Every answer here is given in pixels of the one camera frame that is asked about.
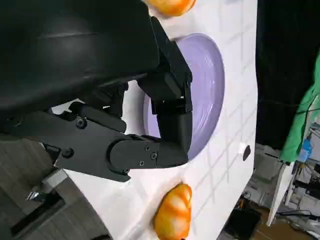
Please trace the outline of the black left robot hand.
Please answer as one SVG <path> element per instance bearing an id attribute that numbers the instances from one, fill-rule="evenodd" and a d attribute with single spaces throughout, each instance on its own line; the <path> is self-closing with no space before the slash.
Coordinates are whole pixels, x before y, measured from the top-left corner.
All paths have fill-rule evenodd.
<path id="1" fill-rule="evenodd" d="M 159 137 L 127 134 L 129 81 L 151 100 Z M 59 168 L 117 182 L 188 162 L 192 72 L 140 0 L 3 0 L 0 135 L 30 139 Z"/>

